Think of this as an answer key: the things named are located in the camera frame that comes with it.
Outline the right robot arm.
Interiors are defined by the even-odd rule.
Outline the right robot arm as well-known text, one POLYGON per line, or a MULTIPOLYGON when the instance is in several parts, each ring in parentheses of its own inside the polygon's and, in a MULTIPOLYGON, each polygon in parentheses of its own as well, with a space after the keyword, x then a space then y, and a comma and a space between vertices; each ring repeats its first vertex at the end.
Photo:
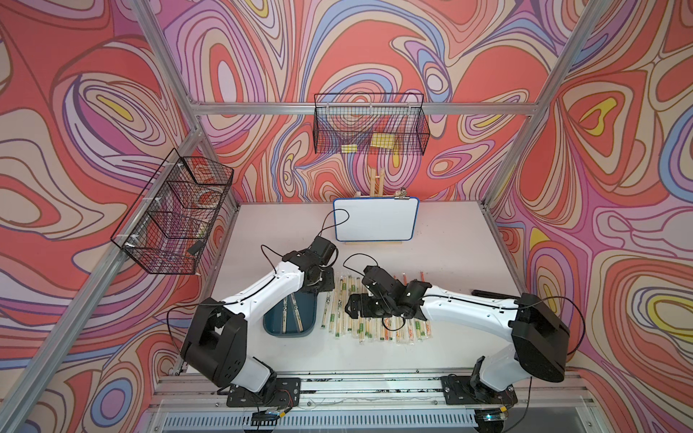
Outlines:
POLYGON ((485 332, 505 341, 494 355, 482 355, 471 384, 500 393, 524 379, 563 382, 570 329, 536 295, 492 299, 445 290, 427 281, 402 283, 383 268, 368 265, 366 293, 351 294, 344 308, 352 319, 446 322, 485 332))

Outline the green band pack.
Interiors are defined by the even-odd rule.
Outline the green band pack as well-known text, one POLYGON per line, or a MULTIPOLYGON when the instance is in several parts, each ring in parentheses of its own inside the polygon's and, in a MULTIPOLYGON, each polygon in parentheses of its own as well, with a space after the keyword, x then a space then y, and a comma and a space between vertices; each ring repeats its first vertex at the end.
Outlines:
MULTIPOLYGON (((356 287, 355 287, 353 276, 350 274, 348 276, 348 297, 346 297, 346 305, 347 306, 350 305, 350 296, 354 292, 355 288, 356 287)), ((349 314, 346 314, 346 318, 348 319, 348 332, 353 337, 357 333, 355 321, 352 319, 352 317, 350 317, 349 314)))
POLYGON ((335 338, 341 338, 342 334, 343 334, 343 310, 344 310, 344 307, 340 301, 340 279, 339 279, 339 290, 337 291, 335 338))

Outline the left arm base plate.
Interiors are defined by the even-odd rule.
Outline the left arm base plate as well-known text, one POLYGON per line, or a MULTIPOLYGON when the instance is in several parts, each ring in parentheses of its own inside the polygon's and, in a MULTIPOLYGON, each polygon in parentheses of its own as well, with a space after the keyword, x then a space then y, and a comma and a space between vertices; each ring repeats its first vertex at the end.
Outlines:
POLYGON ((247 388, 232 385, 227 395, 227 407, 277 407, 293 408, 301 400, 301 379, 299 377, 272 378, 259 392, 253 393, 247 388))

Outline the teal storage box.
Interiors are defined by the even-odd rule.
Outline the teal storage box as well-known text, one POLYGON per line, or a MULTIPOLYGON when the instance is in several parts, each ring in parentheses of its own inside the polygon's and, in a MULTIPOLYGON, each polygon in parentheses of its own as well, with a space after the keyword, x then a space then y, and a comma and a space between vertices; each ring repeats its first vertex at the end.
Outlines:
POLYGON ((286 334, 282 334, 282 313, 283 301, 277 303, 263 316, 263 329, 265 332, 274 337, 306 337, 310 335, 315 327, 317 317, 318 295, 307 292, 295 292, 295 297, 300 306, 301 319, 303 324, 303 332, 297 333, 296 324, 294 321, 292 302, 290 295, 288 297, 288 325, 286 334))

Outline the slim bamboo panda pack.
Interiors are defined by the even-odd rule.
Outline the slim bamboo panda pack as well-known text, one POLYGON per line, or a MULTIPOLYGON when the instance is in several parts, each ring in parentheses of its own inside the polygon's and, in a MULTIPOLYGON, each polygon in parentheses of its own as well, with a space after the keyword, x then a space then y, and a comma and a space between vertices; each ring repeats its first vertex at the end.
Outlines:
POLYGON ((322 317, 321 317, 321 328, 326 329, 328 327, 328 323, 330 323, 330 312, 331 312, 331 300, 332 300, 332 293, 328 292, 326 295, 324 307, 323 307, 323 312, 322 312, 322 317))

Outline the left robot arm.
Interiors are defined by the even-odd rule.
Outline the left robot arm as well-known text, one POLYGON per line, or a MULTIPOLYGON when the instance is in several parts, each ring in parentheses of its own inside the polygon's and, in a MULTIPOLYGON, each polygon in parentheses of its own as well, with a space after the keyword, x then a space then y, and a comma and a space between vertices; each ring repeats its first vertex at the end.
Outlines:
POLYGON ((180 348, 182 360, 218 388, 236 385, 262 396, 276 388, 276 372, 249 355, 248 330, 275 305, 297 292, 334 289, 337 247, 317 235, 305 249, 281 256, 266 276, 235 295, 204 299, 196 307, 180 348))

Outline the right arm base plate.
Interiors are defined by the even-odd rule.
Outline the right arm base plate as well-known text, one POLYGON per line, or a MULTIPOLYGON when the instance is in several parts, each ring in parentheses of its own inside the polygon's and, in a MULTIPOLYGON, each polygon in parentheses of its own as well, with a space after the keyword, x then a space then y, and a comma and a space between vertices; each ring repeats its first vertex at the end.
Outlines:
POLYGON ((483 384, 471 384, 470 376, 444 375, 440 377, 444 400, 447 405, 490 405, 512 408, 517 402, 511 387, 502 392, 494 391, 483 384))

